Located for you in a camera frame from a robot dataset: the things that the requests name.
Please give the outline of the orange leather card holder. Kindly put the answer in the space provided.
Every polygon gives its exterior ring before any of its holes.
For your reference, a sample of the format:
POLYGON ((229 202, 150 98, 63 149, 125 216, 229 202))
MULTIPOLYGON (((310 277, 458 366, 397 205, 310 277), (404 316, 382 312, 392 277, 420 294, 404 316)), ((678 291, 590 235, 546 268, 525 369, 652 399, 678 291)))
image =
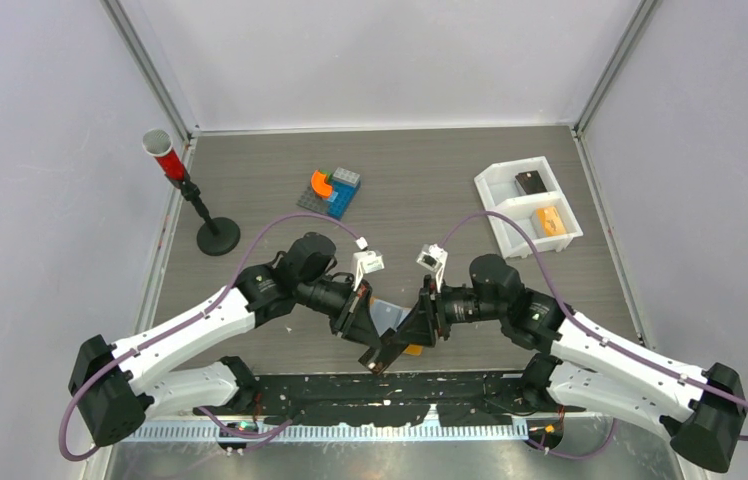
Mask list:
POLYGON ((388 329, 392 329, 399 333, 403 340, 409 339, 410 328, 405 327, 402 332, 399 329, 409 315, 410 308, 373 298, 369 302, 369 311, 378 335, 383 335, 388 329))

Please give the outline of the black credit card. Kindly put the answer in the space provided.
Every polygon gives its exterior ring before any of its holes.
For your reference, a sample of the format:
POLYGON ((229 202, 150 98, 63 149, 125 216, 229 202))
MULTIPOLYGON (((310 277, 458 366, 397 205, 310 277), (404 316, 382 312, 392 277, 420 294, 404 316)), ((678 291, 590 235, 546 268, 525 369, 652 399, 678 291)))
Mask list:
POLYGON ((405 350, 410 346, 409 343, 396 337, 392 332, 381 338, 381 344, 377 347, 370 347, 358 359, 369 373, 379 376, 383 374, 405 350))
POLYGON ((523 171, 514 176, 518 192, 522 196, 547 193, 544 180, 538 170, 523 171))

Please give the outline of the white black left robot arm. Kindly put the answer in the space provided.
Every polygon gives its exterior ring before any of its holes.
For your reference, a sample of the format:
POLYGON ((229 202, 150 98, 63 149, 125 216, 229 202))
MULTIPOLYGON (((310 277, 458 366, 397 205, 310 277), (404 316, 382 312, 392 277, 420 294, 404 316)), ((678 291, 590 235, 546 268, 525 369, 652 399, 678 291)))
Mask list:
POLYGON ((60 432, 65 434, 72 414, 79 413, 94 446, 105 447, 127 438, 152 416, 222 405, 234 414, 248 412, 257 389, 245 367, 219 361, 183 371, 180 365, 297 305, 333 322, 348 317, 352 307, 365 310, 368 285, 362 277, 383 269, 384 260, 363 238, 357 245, 348 281, 328 277, 336 246, 309 232, 272 261, 242 269, 231 285, 154 328, 113 343, 101 335, 85 340, 69 378, 72 399, 60 432))

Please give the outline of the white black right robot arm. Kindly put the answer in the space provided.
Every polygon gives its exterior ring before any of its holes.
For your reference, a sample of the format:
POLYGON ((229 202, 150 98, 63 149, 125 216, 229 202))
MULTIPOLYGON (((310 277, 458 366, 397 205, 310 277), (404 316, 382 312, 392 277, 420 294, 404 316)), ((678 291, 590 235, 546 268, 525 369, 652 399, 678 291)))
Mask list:
POLYGON ((506 338, 535 353, 520 385, 530 408, 600 412, 656 434, 703 469, 728 471, 747 417, 727 398, 744 396, 736 370, 685 364, 632 343, 524 286, 496 254, 475 258, 469 275, 460 287, 425 278, 416 305, 383 332, 385 345, 432 346, 456 324, 497 321, 506 338))

